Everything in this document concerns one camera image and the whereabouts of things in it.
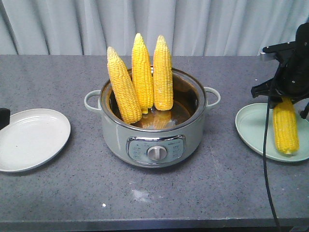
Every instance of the pot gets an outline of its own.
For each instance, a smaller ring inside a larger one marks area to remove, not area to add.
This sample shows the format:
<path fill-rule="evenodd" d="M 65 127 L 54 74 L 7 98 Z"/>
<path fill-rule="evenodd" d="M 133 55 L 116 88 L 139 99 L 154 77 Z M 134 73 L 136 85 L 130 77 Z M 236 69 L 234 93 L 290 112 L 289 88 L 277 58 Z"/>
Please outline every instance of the pot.
<path fill-rule="evenodd" d="M 101 90 L 89 92 L 84 98 L 87 110 L 102 118 L 105 143 L 123 161 L 145 168 L 162 168 L 189 157 L 203 136 L 205 114 L 221 100 L 220 93 L 203 87 L 195 78 L 172 69 L 174 105 L 170 111 L 151 109 L 133 125 L 121 120 L 110 81 Z M 207 93 L 217 101 L 208 104 Z M 99 96 L 98 107 L 87 102 Z"/>

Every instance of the speckled countertop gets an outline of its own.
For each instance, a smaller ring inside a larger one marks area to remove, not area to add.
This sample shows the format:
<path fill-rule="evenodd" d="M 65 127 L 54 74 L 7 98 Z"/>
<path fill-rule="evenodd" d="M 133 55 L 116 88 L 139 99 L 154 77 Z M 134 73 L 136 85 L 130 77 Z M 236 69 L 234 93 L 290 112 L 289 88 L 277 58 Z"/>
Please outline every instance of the speckled countertop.
<path fill-rule="evenodd" d="M 130 57 L 124 60 L 130 67 Z M 0 56 L 1 108 L 54 109 L 71 123 L 68 143 L 54 159 L 31 171 L 0 173 L 0 231 L 274 226 L 262 157 L 239 138 L 235 116 L 245 105 L 266 102 L 250 90 L 277 65 L 259 57 L 174 57 L 175 68 L 218 90 L 222 100 L 208 113 L 197 150 L 153 170 L 113 155 L 100 117 L 84 107 L 85 95 L 108 80 L 106 57 Z M 281 224 L 309 224 L 308 161 L 269 160 L 267 167 Z"/>

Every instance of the pot rim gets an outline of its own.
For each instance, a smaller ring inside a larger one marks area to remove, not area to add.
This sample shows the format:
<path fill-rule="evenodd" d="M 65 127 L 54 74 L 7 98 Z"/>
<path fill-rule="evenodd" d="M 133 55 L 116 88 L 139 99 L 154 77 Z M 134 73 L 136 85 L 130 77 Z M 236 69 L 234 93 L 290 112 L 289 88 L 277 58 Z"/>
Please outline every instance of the pot rim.
<path fill-rule="evenodd" d="M 158 133 L 158 132 L 168 132 L 168 131 L 175 131 L 177 129 L 181 129 L 183 127 L 186 127 L 190 124 L 192 124 L 193 122 L 195 122 L 201 115 L 203 116 L 203 113 L 205 112 L 206 109 L 206 103 L 207 103 L 207 99 L 206 99 L 206 94 L 205 94 L 205 90 L 204 87 L 201 85 L 201 83 L 199 81 L 197 81 L 193 76 L 187 74 L 184 71 L 172 68 L 172 72 L 174 73 L 179 73 L 182 75 L 182 77 L 185 77 L 185 81 L 188 81 L 189 83 L 191 83 L 195 88 L 197 93 L 199 94 L 198 96 L 198 105 L 197 105 L 197 109 L 195 110 L 195 112 L 193 113 L 193 115 L 191 117 L 189 117 L 185 122 L 182 122 L 178 125 L 176 125 L 175 127 L 172 128 L 166 128 L 166 129 L 144 129 L 144 128 L 140 128 L 140 127 L 136 127 L 133 126 L 131 124 L 127 124 L 124 121 L 122 121 L 121 119 L 119 119 L 111 110 L 110 106 L 109 106 L 109 100 L 104 101 L 104 96 L 107 95 L 106 92 L 112 92 L 112 86 L 111 86 L 111 82 L 110 80 L 108 80 L 105 85 L 103 86 L 103 88 L 101 89 L 100 92 L 100 98 L 99 98 L 99 105 L 101 107 L 101 109 L 103 110 L 103 112 L 115 123 L 117 123 L 118 125 L 134 130 L 134 131 L 142 131 L 142 132 L 150 132 L 150 133 Z"/>

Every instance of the control knob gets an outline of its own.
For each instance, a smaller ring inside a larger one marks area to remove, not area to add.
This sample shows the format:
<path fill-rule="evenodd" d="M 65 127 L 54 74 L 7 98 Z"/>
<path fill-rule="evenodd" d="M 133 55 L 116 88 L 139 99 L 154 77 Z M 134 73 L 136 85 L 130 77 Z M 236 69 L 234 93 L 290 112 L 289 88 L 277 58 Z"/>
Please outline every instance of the control knob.
<path fill-rule="evenodd" d="M 148 158 L 154 161 L 163 160 L 167 155 L 168 152 L 163 146 L 152 146 L 147 150 Z"/>

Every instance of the curtain fold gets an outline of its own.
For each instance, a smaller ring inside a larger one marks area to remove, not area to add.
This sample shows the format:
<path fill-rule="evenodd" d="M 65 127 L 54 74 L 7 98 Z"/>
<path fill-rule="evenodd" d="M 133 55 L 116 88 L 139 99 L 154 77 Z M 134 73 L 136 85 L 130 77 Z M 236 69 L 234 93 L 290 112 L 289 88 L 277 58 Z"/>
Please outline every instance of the curtain fold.
<path fill-rule="evenodd" d="M 131 55 L 140 32 L 174 56 L 255 56 L 295 40 L 307 0 L 0 0 L 0 54 Z"/>

